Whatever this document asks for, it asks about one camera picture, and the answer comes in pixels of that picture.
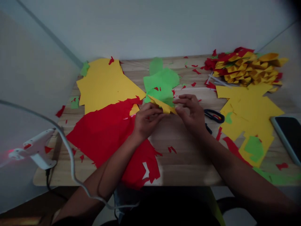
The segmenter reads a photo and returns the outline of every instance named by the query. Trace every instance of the power cord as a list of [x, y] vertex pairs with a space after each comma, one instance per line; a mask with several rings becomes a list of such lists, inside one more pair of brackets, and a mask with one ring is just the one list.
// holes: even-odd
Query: power cord
[[50, 185], [49, 185], [49, 175], [50, 175], [50, 169], [47, 169], [45, 170], [46, 171], [46, 185], [47, 185], [47, 188], [48, 188], [48, 191], [50, 191], [52, 194], [58, 196], [58, 197], [61, 197], [62, 199], [64, 199], [65, 201], [68, 201], [68, 198], [66, 198], [65, 196], [61, 195], [60, 193], [57, 193], [56, 191], [52, 190], [50, 188]]
[[30, 110], [28, 108], [25, 108], [25, 107], [22, 107], [20, 105], [17, 105], [17, 104], [13, 104], [13, 103], [10, 103], [8, 101], [5, 101], [5, 100], [0, 100], [0, 104], [3, 104], [3, 105], [6, 105], [6, 106], [10, 106], [10, 107], [13, 107], [13, 108], [16, 108], [16, 109], [19, 109], [19, 110], [23, 110], [23, 111], [26, 111], [28, 113], [31, 113], [35, 116], [38, 116], [39, 118], [42, 118], [44, 120], [46, 120], [47, 122], [50, 122], [52, 125], [54, 125], [54, 127], [57, 129], [57, 131], [59, 132], [59, 134], [61, 135], [61, 138], [63, 140], [63, 143], [64, 145], [66, 146], [67, 150], [68, 150], [68, 153], [69, 153], [69, 156], [70, 156], [70, 162], [71, 162], [71, 178], [72, 180], [77, 183], [79, 186], [81, 186], [85, 192], [87, 193], [88, 197], [89, 198], [93, 198], [93, 199], [97, 199], [101, 202], [103, 202], [106, 207], [108, 209], [120, 209], [120, 208], [128, 208], [128, 207], [137, 207], [139, 206], [139, 203], [135, 204], [135, 205], [123, 205], [123, 206], [110, 206], [102, 197], [98, 197], [98, 196], [91, 196], [90, 192], [88, 191], [88, 189], [86, 188], [86, 186], [76, 178], [75, 176], [75, 162], [74, 162], [74, 156], [73, 156], [73, 152], [72, 152], [72, 149], [68, 143], [68, 140], [64, 134], [64, 132], [62, 131], [62, 129], [60, 128], [60, 126], [54, 122], [53, 120], [51, 120], [50, 118], [40, 114], [40, 113], [37, 113], [33, 110]]

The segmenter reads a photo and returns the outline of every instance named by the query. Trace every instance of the scissors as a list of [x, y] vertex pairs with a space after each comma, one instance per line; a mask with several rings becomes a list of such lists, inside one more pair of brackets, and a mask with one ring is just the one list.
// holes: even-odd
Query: scissors
[[[211, 109], [204, 109], [204, 112], [206, 116], [208, 116], [211, 120], [216, 121], [217, 123], [223, 123], [225, 121], [225, 116], [223, 116], [221, 113], [217, 111]], [[207, 126], [207, 123], [205, 123], [205, 125], [208, 132], [212, 134], [212, 130]]]

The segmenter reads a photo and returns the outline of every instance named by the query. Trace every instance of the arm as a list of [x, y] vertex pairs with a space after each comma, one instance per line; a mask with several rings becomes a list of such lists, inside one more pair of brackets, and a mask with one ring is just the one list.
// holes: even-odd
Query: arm
[[298, 212], [294, 202], [208, 133], [204, 110], [195, 95], [184, 94], [179, 98], [174, 103], [183, 104], [190, 110], [188, 115], [183, 108], [176, 108], [186, 128], [199, 141], [202, 151], [212, 161], [226, 185], [257, 222], [271, 223], [272, 220], [277, 221]]
[[[135, 127], [132, 134], [120, 148], [84, 182], [84, 185], [92, 196], [100, 196], [106, 201], [110, 199], [136, 148], [151, 135], [163, 116], [162, 109], [159, 109], [152, 103], [147, 103], [141, 107], [140, 111], [136, 114]], [[86, 221], [85, 225], [92, 225], [103, 207], [104, 203], [89, 198], [84, 189], [79, 187], [61, 209], [54, 223], [63, 218], [72, 216], [84, 219]]]

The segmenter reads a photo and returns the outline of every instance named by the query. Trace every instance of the black cable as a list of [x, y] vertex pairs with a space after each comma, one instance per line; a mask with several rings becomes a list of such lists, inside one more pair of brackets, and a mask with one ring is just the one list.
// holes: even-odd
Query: black cable
[[50, 174], [50, 169], [47, 169], [47, 170], [45, 170], [45, 171], [46, 171], [46, 185], [47, 185], [48, 191], [50, 191], [52, 194], [54, 194], [54, 195], [56, 195], [56, 196], [58, 196], [58, 197], [61, 197], [61, 198], [64, 199], [65, 201], [68, 201], [68, 199], [67, 199], [65, 196], [61, 195], [60, 193], [57, 193], [56, 191], [54, 191], [54, 190], [52, 190], [52, 189], [50, 188], [50, 185], [49, 185], [49, 174]]

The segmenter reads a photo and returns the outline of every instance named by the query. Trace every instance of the person's right hand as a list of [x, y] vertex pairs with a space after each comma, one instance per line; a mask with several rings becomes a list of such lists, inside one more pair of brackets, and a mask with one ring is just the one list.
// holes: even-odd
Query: person's right hand
[[177, 107], [176, 112], [183, 120], [187, 130], [196, 138], [208, 133], [205, 126], [204, 109], [199, 105], [198, 99], [195, 95], [183, 94], [179, 99], [173, 101], [174, 104], [183, 104], [190, 110], [190, 115], [182, 107]]

